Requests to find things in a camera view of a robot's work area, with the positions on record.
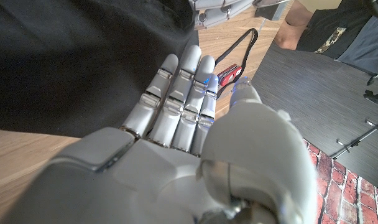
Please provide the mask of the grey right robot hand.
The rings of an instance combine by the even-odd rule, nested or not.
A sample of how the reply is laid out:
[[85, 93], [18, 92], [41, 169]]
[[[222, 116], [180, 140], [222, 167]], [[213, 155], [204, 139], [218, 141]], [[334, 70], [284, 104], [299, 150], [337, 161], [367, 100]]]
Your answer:
[[3, 223], [313, 223], [317, 174], [247, 77], [216, 118], [214, 58], [170, 54], [121, 128], [51, 158]]

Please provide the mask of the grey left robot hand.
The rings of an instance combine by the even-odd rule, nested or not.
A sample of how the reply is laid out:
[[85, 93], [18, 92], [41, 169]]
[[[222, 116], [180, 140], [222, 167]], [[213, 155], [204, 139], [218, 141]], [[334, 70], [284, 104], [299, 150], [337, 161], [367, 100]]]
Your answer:
[[207, 29], [242, 13], [251, 6], [277, 6], [288, 0], [188, 0], [195, 12], [195, 30]]

